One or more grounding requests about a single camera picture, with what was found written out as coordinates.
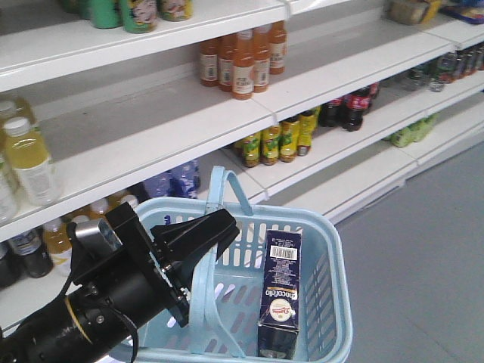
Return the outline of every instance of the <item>green can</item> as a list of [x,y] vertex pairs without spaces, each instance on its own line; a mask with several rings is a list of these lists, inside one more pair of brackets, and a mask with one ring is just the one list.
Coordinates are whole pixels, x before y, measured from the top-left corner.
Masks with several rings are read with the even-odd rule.
[[157,27],[157,0],[120,0],[123,26],[129,33],[148,33]]
[[91,22],[96,28],[109,29],[121,26],[118,0],[89,0]]

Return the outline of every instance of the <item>barcode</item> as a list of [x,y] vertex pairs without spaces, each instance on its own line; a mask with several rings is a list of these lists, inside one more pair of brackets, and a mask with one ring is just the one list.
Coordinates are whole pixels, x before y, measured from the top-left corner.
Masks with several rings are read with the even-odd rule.
[[271,246],[270,257],[276,259],[290,259],[292,261],[297,260],[297,249],[288,247]]

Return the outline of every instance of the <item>light blue basket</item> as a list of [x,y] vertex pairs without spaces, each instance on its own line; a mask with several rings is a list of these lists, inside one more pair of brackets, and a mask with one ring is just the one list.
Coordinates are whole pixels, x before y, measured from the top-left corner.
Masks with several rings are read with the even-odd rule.
[[[229,181],[239,203],[224,203]],[[190,323],[180,328],[168,311],[139,331],[139,362],[249,363],[284,359],[256,356],[262,293],[265,231],[302,233],[299,336],[292,361],[340,363],[348,358],[352,319],[340,236],[324,217],[304,209],[251,206],[236,175],[221,166],[212,172],[207,201],[173,197],[148,200],[136,209],[149,231],[194,219],[221,207],[237,220],[240,233],[218,262],[214,247],[194,272]],[[121,344],[110,355],[129,361],[132,347]]]

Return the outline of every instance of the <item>gray floor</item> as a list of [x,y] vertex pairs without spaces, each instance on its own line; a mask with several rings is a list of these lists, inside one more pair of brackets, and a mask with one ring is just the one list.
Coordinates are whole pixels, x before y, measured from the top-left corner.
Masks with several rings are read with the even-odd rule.
[[337,225],[350,363],[484,362],[484,144]]

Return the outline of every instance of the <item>basket handle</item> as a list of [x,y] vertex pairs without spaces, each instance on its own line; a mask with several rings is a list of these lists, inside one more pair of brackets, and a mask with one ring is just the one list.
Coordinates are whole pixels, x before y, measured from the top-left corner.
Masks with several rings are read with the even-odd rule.
[[[240,186],[237,176],[231,170],[225,170],[222,166],[214,166],[210,177],[209,195],[206,202],[205,213],[215,212],[222,208],[225,183],[229,181],[234,190],[240,206],[247,216],[253,216],[252,207]],[[244,358],[245,353],[239,346],[234,336],[222,323],[216,306],[215,297],[215,265],[217,246],[214,246],[198,263],[194,270],[191,284],[190,301],[190,351],[203,354],[205,345],[203,340],[197,339],[208,326],[217,337],[227,346],[228,351],[234,357]]]

